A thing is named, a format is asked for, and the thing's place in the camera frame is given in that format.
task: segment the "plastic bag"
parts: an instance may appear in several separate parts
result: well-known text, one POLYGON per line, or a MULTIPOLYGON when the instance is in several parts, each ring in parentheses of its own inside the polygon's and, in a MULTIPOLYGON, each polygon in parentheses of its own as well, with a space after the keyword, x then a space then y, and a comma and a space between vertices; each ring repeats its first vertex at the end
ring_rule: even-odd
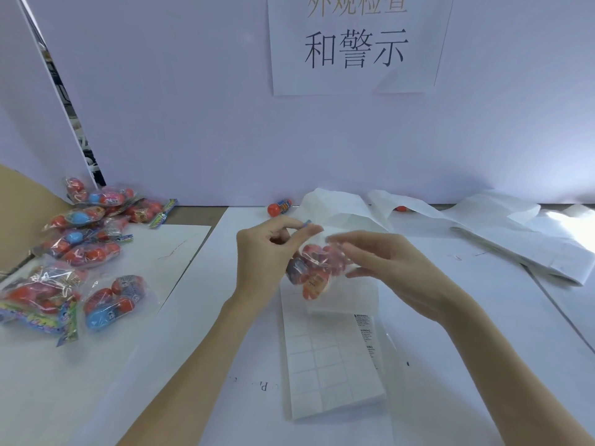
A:
POLYGON ((96 243, 122 239, 124 236, 124 230, 128 225, 128 221, 128 216, 104 217, 99 221, 97 227, 95 227, 91 233, 87 235, 85 240, 87 242, 96 243))
POLYGON ((94 268, 120 255, 121 247, 115 241, 81 244, 65 253, 62 260, 73 268, 94 268))
POLYGON ((0 323, 19 321, 44 333, 59 334, 58 346, 78 339, 76 307, 84 270, 48 259, 0 291, 0 323))
POLYGON ((92 233, 93 230, 90 228, 55 231, 44 242, 33 247, 31 253, 36 257, 49 255, 52 258, 58 259, 71 250, 72 247, 78 246, 83 241, 85 241, 92 233))
POLYGON ((77 228, 97 222, 105 214, 100 206, 89 206, 86 208, 74 208, 69 212, 53 217, 49 224, 43 227, 44 231, 52 228, 77 228))
POLYGON ((138 312, 147 299, 156 298, 138 275, 96 282, 83 302, 85 325, 91 331, 102 330, 121 317, 138 312))
POLYGON ((337 246, 326 244, 324 235, 318 234, 289 260, 286 274, 292 284, 303 285, 304 299, 314 300, 328 289, 333 278, 345 274, 352 265, 337 246))
POLYGON ((165 222, 167 215, 177 204, 178 199, 140 199, 124 213, 130 216, 130 222, 149 224, 149 228, 157 228, 165 222))
POLYGON ((90 192, 87 203, 104 207, 121 206, 135 197, 136 192, 132 188, 104 186, 99 190, 90 192))
POLYGON ((89 192, 85 189, 84 183, 78 178, 67 177, 63 180, 66 192, 70 200, 75 203, 84 203, 89 198, 89 192))

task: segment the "hand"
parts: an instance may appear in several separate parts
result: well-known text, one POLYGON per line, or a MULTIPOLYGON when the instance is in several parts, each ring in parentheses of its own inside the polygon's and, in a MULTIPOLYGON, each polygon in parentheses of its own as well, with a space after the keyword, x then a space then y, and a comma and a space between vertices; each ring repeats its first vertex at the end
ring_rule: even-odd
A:
POLYGON ((258 310, 267 305, 293 254, 323 231, 316 224, 302 226, 302 221, 278 216, 237 233, 236 295, 254 301, 258 310), (290 235, 287 228, 297 229, 297 232, 290 235))
POLYGON ((402 235, 353 231, 327 238, 361 266, 347 274, 382 280, 420 315, 442 323, 448 308, 469 297, 402 235))

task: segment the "brown cardboard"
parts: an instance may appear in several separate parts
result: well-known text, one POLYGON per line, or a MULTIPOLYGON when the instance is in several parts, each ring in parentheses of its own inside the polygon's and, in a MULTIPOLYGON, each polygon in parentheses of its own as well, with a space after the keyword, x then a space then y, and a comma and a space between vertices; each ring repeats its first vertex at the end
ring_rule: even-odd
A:
POLYGON ((41 229, 70 205, 22 173, 0 164, 3 216, 0 217, 0 275, 24 261, 41 238, 41 229))

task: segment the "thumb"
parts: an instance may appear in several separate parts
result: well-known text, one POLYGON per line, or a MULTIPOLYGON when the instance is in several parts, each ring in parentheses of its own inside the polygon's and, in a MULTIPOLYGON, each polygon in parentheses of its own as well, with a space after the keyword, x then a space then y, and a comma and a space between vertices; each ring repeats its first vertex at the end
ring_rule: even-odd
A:
POLYGON ((304 228, 301 228, 295 232, 292 237, 287 240, 285 246, 291 249, 293 255, 299 250, 303 243, 305 243, 314 235, 319 234, 323 230, 323 227, 320 225, 308 224, 304 228))
POLYGON ((343 243, 341 250, 343 250, 347 258, 362 268, 372 270, 376 273, 381 273, 384 268, 384 259, 359 247, 355 247, 353 244, 343 243))

